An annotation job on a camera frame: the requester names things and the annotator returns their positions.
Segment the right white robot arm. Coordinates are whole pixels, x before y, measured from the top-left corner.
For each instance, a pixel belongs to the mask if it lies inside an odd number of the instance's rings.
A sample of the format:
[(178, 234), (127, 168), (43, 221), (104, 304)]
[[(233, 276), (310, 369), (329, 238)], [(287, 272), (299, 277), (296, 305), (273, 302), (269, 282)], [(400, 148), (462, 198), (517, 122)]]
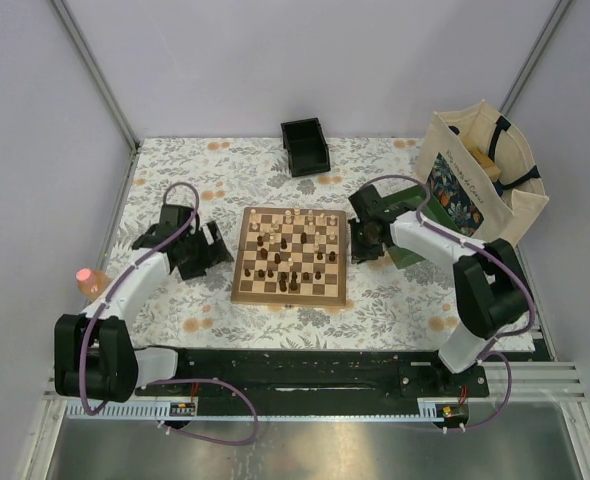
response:
[(349, 221), (351, 261), (376, 260), (399, 247), (416, 253), (453, 277), (460, 323), (440, 347), (440, 365), (430, 383), (450, 396), (466, 382), (465, 370), (484, 358), (501, 331), (523, 316), (534, 319), (534, 303), (512, 245), (474, 240), (446, 229), (421, 206), (391, 206), (369, 184), (349, 197), (356, 214)]

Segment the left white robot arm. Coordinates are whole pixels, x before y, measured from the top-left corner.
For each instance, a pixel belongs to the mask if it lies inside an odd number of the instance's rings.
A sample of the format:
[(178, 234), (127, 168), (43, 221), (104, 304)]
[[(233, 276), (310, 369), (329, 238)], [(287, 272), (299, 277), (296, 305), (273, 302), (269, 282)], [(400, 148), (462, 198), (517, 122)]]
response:
[(124, 402), (139, 387), (157, 382), (171, 395), (191, 386), (190, 368), (170, 347), (132, 345), (129, 329), (161, 284), (177, 272), (202, 277), (230, 262), (214, 220), (200, 222), (189, 206), (164, 204), (159, 220), (131, 246), (129, 263), (94, 302), (78, 314), (64, 314), (54, 329), (54, 384), (58, 394), (86, 400)]

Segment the cream canvas tote bag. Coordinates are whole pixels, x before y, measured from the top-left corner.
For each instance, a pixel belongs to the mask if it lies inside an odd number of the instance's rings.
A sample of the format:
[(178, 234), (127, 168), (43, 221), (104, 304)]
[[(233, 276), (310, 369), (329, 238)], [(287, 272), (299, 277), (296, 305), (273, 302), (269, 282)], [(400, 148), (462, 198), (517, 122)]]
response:
[[(492, 182), (469, 154), (476, 146), (501, 169)], [(549, 201), (530, 146), (519, 129), (486, 101), (433, 114), (415, 165), (460, 231), (515, 246)]]

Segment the green metal tray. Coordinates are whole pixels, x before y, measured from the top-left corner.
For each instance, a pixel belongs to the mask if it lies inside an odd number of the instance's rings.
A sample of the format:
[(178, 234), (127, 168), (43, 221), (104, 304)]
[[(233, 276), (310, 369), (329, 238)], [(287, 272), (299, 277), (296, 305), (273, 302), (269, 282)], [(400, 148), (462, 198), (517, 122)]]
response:
[(435, 197), (424, 206), (418, 219), (424, 201), (421, 186), (384, 197), (385, 209), (395, 215), (389, 226), (392, 244), (387, 252), (398, 269), (426, 260), (450, 274), (453, 265), (466, 254), (459, 243), (461, 231)]

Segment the wooden chess board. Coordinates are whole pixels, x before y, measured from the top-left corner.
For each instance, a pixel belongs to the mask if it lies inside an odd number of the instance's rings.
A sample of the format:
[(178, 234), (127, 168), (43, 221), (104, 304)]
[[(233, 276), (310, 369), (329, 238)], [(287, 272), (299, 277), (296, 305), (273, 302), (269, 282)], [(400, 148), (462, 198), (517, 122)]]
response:
[(341, 210), (247, 207), (231, 301), (252, 305), (344, 307), (347, 216)]

